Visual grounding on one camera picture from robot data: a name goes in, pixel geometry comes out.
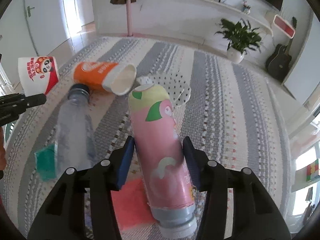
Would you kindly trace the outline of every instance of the silver screw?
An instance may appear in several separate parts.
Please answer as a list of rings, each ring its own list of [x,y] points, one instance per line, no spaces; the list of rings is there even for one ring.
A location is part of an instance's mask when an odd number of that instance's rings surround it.
[[[109,160],[103,160],[101,161],[101,166],[106,167],[110,165],[110,161]]]
[[[250,174],[251,174],[251,169],[249,169],[249,168],[244,168],[244,169],[243,169],[243,173],[244,173],[244,174],[247,174],[247,175],[250,175]]]
[[[215,167],[215,166],[217,166],[217,162],[214,161],[214,160],[209,160],[208,161],[208,165],[211,166],[211,167]]]
[[[68,175],[71,175],[72,173],[74,173],[75,172],[75,169],[74,168],[68,168],[67,170],[66,170],[66,173],[68,174]]]

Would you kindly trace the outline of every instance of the paper cup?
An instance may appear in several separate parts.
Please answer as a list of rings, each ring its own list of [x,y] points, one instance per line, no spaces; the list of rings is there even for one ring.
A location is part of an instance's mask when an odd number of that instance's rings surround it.
[[[54,57],[20,57],[18,71],[26,97],[36,94],[46,95],[59,81]]]
[[[122,96],[129,92],[137,69],[132,64],[117,62],[80,62],[73,74],[75,82],[93,90],[112,92]]]

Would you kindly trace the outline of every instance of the white crumpled paper with black dots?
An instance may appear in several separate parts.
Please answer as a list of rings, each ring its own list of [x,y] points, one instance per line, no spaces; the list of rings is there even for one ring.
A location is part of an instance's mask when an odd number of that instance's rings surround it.
[[[182,106],[190,99],[191,88],[183,79],[183,74],[176,73],[156,73],[137,78],[140,85],[158,84],[167,90],[173,107]]]

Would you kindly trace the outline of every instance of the guitar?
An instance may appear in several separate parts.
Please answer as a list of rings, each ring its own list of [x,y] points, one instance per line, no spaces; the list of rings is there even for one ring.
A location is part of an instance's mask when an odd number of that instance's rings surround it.
[[[292,26],[297,28],[297,19],[292,17]],[[275,52],[267,59],[266,69],[268,73],[279,81],[283,81],[289,72],[289,63],[292,57],[289,55],[289,50],[293,38],[289,41],[288,45],[278,44]]]

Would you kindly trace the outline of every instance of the hand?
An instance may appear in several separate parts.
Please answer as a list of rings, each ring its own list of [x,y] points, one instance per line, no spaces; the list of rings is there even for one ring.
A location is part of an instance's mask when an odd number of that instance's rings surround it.
[[[2,130],[2,127],[0,127],[0,171],[3,171],[7,165],[7,161],[4,158],[5,149],[3,147],[3,141],[4,141],[3,130]]]

